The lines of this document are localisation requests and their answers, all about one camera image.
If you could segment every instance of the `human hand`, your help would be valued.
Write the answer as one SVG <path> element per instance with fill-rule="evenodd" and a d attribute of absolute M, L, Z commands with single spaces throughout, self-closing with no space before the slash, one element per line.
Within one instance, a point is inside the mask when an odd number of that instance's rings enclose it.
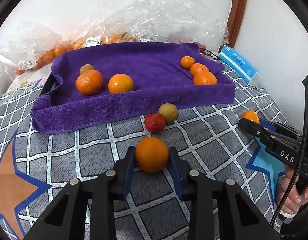
<path fill-rule="evenodd" d="M 277 204 L 279 204 L 281 199 L 283 198 L 283 195 L 294 173 L 294 170 L 288 166 L 285 166 L 285 171 L 286 171 L 286 175 L 281 181 L 281 184 L 279 185 L 279 188 L 277 191 Z M 304 192 L 302 192 L 301 195 L 299 195 L 296 186 L 293 185 L 292 190 L 289 193 L 288 198 L 286 199 L 281 210 L 288 214 L 294 214 L 298 212 L 300 206 L 306 204 L 307 202 L 308 202 L 308 186 L 304 190 Z"/>

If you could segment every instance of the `red apple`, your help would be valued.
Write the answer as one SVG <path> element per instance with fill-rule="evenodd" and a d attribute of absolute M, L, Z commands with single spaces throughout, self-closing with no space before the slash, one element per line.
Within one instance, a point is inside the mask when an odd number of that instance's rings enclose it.
<path fill-rule="evenodd" d="M 158 133 L 165 128 L 165 118 L 159 113 L 148 114 L 145 116 L 144 124 L 150 133 Z"/>

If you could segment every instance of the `brown wooden trim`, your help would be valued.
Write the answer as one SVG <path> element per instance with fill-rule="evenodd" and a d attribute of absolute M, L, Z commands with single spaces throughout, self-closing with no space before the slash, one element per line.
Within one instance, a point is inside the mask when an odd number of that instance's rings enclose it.
<path fill-rule="evenodd" d="M 229 46 L 234 47 L 243 21 L 247 0 L 233 0 L 229 13 L 227 28 L 229 32 Z"/>

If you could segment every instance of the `transparent plastic wrap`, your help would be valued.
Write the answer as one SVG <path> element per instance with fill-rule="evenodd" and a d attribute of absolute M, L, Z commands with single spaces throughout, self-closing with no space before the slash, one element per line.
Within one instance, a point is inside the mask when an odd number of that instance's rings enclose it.
<path fill-rule="evenodd" d="M 0 62 L 0 95 L 5 93 L 14 79 L 13 67 L 5 66 Z"/>
<path fill-rule="evenodd" d="M 227 19 L 211 17 L 200 1 L 102 0 L 71 34 L 73 49 L 125 42 L 197 42 L 217 51 L 227 42 Z"/>
<path fill-rule="evenodd" d="M 22 22 L 16 31 L 13 40 L 0 46 L 0 55 L 17 65 L 17 74 L 38 69 L 63 52 L 72 50 L 70 42 L 62 41 L 61 35 L 42 25 Z"/>

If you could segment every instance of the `orange star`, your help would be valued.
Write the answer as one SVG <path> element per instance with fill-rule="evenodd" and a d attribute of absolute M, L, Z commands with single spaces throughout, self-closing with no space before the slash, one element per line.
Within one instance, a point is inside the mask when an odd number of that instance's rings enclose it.
<path fill-rule="evenodd" d="M 18 213 L 51 186 L 17 170 L 15 136 L 16 132 L 0 160 L 0 217 L 3 216 L 22 240 L 24 235 Z"/>

